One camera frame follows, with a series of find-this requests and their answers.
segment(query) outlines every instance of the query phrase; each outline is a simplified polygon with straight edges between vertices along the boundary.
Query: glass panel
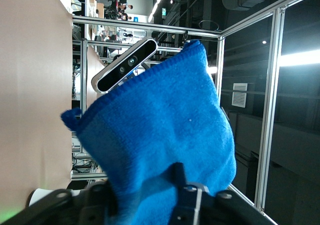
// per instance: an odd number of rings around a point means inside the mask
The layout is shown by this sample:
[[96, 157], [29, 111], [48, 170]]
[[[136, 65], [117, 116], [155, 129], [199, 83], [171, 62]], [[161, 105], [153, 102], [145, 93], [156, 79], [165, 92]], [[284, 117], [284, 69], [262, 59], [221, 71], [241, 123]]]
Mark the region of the glass panel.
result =
[[232, 184], [255, 198], [264, 114], [272, 17], [225, 40], [221, 106], [235, 138], [236, 177]]
[[[280, 225], [320, 223], [320, 0], [285, 12], [265, 212]], [[316, 64], [305, 64], [310, 58]]]

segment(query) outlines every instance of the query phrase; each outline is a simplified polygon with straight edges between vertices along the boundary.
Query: camera lens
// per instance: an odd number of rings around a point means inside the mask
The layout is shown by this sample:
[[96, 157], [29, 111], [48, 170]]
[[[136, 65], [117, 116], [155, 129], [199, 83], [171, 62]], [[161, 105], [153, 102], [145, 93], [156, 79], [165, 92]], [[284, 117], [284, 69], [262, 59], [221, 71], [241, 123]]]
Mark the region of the camera lens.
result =
[[136, 56], [132, 56], [128, 60], [128, 64], [129, 64], [130, 67], [132, 67], [133, 65], [137, 64], [137, 62], [138, 62], [138, 58]]

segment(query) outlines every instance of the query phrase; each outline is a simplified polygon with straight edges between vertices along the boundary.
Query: white vent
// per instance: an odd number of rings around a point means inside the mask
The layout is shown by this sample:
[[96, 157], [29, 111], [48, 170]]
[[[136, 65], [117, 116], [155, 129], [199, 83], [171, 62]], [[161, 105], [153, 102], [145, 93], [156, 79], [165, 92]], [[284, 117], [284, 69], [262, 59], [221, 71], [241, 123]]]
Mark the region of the white vent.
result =
[[[234, 83], [233, 90], [247, 91], [248, 83]], [[232, 93], [232, 106], [245, 108], [247, 101], [247, 94], [244, 92], [233, 92]]]
[[245, 108], [246, 107], [247, 94], [243, 92], [232, 93], [232, 106]]
[[233, 84], [233, 90], [247, 91], [247, 89], [248, 89], [248, 83], [234, 83]]

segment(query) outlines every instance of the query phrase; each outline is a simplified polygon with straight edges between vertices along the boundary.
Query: blue cloth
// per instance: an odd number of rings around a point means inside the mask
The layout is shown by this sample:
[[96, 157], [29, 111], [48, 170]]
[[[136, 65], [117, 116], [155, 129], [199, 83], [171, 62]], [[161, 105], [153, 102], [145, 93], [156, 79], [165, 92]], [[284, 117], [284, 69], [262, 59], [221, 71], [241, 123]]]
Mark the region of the blue cloth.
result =
[[206, 50], [176, 56], [97, 99], [80, 120], [61, 115], [106, 172], [118, 202], [112, 225], [166, 225], [177, 202], [173, 163], [214, 196], [235, 176], [234, 138], [206, 72]]

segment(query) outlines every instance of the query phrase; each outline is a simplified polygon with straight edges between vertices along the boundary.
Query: blue towel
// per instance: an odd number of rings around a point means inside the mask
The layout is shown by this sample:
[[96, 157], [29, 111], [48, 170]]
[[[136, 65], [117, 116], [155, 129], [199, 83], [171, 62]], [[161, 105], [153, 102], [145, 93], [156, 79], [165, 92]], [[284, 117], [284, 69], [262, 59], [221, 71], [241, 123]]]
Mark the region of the blue towel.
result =
[[177, 203], [170, 166], [214, 196], [236, 172], [234, 138], [206, 72], [206, 50], [187, 43], [176, 56], [97, 99], [80, 120], [62, 120], [106, 172], [118, 202], [111, 225], [166, 225]]

